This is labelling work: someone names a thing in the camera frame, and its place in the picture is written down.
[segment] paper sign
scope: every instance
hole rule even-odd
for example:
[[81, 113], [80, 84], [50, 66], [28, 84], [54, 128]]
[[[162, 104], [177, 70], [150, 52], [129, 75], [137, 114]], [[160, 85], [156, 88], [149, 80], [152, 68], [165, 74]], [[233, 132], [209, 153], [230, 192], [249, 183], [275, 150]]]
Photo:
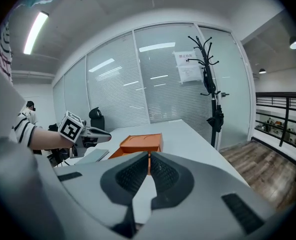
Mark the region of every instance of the paper sign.
[[189, 52], [188, 51], [174, 51], [173, 54], [176, 58], [176, 62], [177, 62], [178, 67], [198, 65], [198, 61], [196, 61], [196, 60], [187, 61], [187, 59], [196, 59], [197, 58], [194, 50], [189, 51]]
[[198, 65], [179, 66], [178, 70], [181, 83], [188, 81], [203, 81], [200, 67]]

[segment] glass partition wall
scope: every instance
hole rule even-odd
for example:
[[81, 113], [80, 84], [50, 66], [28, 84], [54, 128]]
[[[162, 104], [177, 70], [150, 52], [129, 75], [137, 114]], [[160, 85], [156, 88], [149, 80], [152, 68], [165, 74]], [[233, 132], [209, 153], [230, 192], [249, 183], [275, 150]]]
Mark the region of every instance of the glass partition wall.
[[194, 79], [183, 80], [180, 55], [203, 60], [188, 36], [212, 37], [211, 55], [220, 63], [212, 69], [224, 113], [221, 145], [247, 141], [251, 120], [250, 88], [242, 56], [230, 33], [171, 23], [145, 27], [120, 35], [85, 54], [54, 86], [57, 120], [65, 109], [89, 122], [89, 111], [99, 107], [105, 130], [184, 120], [209, 143], [211, 96], [203, 83], [203, 69], [194, 68]]

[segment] white table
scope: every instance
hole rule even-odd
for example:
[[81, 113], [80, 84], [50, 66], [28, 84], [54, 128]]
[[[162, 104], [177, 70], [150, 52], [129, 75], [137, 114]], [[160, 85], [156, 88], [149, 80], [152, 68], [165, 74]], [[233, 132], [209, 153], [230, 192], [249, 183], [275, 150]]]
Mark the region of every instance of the white table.
[[[127, 136], [159, 133], [162, 133], [163, 138], [162, 152], [218, 167], [248, 185], [216, 149], [182, 120], [115, 129], [110, 133], [112, 139], [109, 142], [99, 143], [96, 147], [88, 148], [85, 156], [95, 148], [99, 148], [109, 150], [109, 153], [102, 159], [106, 160], [119, 148], [120, 142]], [[74, 165], [80, 159], [82, 158], [69, 158], [66, 162]], [[156, 196], [154, 181], [152, 176], [148, 175], [132, 201], [137, 223], [144, 224], [149, 219], [151, 200]]]

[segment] door handle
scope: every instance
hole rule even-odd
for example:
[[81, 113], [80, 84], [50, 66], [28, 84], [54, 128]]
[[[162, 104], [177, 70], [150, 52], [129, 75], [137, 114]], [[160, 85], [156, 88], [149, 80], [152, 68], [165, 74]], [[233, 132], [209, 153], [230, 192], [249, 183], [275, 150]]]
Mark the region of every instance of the door handle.
[[226, 97], [226, 96], [228, 96], [228, 95], [230, 95], [230, 94], [227, 94], [227, 93], [225, 93], [225, 92], [222, 92], [221, 93], [221, 97], [223, 98], [223, 97]]

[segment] office chair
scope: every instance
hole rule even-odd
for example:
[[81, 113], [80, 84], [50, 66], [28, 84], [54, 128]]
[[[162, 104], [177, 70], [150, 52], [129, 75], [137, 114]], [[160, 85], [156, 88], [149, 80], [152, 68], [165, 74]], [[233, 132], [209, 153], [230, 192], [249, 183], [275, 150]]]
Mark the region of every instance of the office chair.
[[91, 119], [90, 124], [92, 127], [96, 127], [105, 131], [104, 116], [101, 114], [99, 107], [96, 107], [89, 112], [89, 118]]

